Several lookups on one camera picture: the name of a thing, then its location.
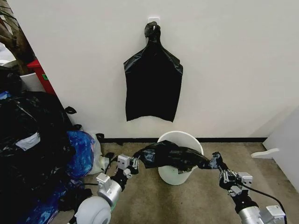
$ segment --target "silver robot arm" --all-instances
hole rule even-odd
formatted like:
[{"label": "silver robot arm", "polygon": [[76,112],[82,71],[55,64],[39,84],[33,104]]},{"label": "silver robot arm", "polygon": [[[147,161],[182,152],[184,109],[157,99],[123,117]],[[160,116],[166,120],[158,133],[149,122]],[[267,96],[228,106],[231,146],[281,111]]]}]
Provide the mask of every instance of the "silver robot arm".
[{"label": "silver robot arm", "polygon": [[244,172],[236,173],[229,169],[220,173],[220,187],[228,190],[235,203],[235,211],[242,224],[283,224],[285,213],[277,205],[259,209],[249,197],[253,177]]},{"label": "silver robot arm", "polygon": [[98,196],[92,196],[80,204],[73,224],[108,224],[119,195],[132,174],[138,174],[138,158],[119,155],[115,176],[105,173],[97,176]]}]

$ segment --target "white plastic bucket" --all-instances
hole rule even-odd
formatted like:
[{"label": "white plastic bucket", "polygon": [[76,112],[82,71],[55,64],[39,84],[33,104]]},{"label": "white plastic bucket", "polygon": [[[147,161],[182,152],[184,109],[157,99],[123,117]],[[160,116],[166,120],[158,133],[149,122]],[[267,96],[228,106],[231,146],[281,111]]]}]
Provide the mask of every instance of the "white plastic bucket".
[{"label": "white plastic bucket", "polygon": [[[186,132],[181,132],[181,131],[167,132],[159,138],[158,142],[164,140],[171,141],[177,144],[178,146],[192,148],[200,152],[201,154],[204,154],[201,144],[196,140],[196,138],[194,138],[192,135]],[[178,169],[172,166],[159,167],[158,171],[162,180],[164,180],[166,183],[171,185],[180,185],[184,183],[192,173],[192,171],[190,171],[190,172],[184,172],[182,174],[179,174]]]}]

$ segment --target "pile of garbage bags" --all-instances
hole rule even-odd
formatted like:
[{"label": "pile of garbage bags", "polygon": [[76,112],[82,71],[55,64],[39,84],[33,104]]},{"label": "pile of garbage bags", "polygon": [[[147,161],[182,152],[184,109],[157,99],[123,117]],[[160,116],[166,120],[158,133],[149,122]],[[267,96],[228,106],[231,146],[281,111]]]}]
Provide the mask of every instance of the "pile of garbage bags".
[{"label": "pile of garbage bags", "polygon": [[0,127],[0,209],[15,223],[66,180],[71,123],[55,96],[23,92],[0,100]]},{"label": "pile of garbage bags", "polygon": [[74,128],[56,96],[21,87],[19,74],[0,66],[0,223],[47,224],[60,198],[84,190],[95,140]]}]

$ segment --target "carpet floor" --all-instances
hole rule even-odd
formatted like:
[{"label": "carpet floor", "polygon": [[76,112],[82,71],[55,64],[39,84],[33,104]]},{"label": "carpet floor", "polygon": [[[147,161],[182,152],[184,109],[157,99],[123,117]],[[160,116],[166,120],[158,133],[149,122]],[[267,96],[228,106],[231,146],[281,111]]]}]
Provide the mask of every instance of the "carpet floor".
[{"label": "carpet floor", "polygon": [[[103,154],[133,155],[149,143],[102,144]],[[252,159],[251,153],[263,151],[261,143],[202,143],[204,155],[219,151],[227,166],[236,172],[253,175],[252,187],[278,198],[284,205],[289,224],[299,223],[299,194],[273,160]],[[108,174],[113,175],[112,166]],[[96,183],[97,175],[85,182]],[[97,186],[87,186],[96,195]],[[250,193],[260,208],[277,204],[273,199]],[[51,224],[67,224],[73,212],[59,212]],[[218,170],[195,169],[179,186],[165,183],[158,169],[145,169],[140,162],[139,175],[128,180],[112,212],[110,224],[240,224],[235,205],[228,193],[219,187]]]}]

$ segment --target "trash bag in bucket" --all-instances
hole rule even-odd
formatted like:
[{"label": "trash bag in bucket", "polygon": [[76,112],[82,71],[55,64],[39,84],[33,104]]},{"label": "trash bag in bucket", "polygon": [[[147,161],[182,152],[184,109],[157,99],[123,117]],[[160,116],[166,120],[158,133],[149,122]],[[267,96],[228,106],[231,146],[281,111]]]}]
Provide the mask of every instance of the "trash bag in bucket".
[{"label": "trash bag in bucket", "polygon": [[181,90],[183,66],[160,42],[160,26],[146,25],[146,47],[124,63],[127,121],[155,116],[173,122]]},{"label": "trash bag in bucket", "polygon": [[145,168],[173,166],[179,172],[190,172],[194,166],[217,169],[214,157],[209,160],[194,149],[179,147],[167,140],[151,144],[136,152],[133,157],[139,158]]}]

